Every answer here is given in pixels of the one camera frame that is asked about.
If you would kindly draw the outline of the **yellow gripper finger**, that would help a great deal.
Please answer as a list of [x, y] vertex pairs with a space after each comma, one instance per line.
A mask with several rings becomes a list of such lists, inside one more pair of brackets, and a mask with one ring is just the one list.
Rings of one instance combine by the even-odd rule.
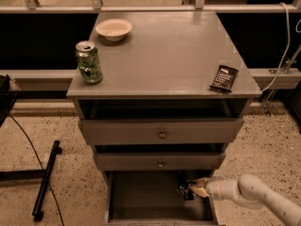
[[191, 184], [192, 186], [204, 186], [204, 179], [203, 179], [203, 178], [199, 178], [199, 179], [197, 179], [197, 180], [192, 180], [192, 181], [190, 182], [190, 184]]
[[189, 189], [196, 195], [201, 196], [201, 190], [199, 187], [189, 186]]

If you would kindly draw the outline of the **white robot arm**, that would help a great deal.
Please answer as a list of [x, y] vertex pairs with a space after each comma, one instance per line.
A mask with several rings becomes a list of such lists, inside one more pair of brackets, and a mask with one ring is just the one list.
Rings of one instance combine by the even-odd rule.
[[301, 226], [301, 207], [284, 198], [252, 174], [238, 180], [200, 178], [188, 183], [196, 195], [216, 201], [232, 201], [244, 208], [268, 208], [285, 226]]

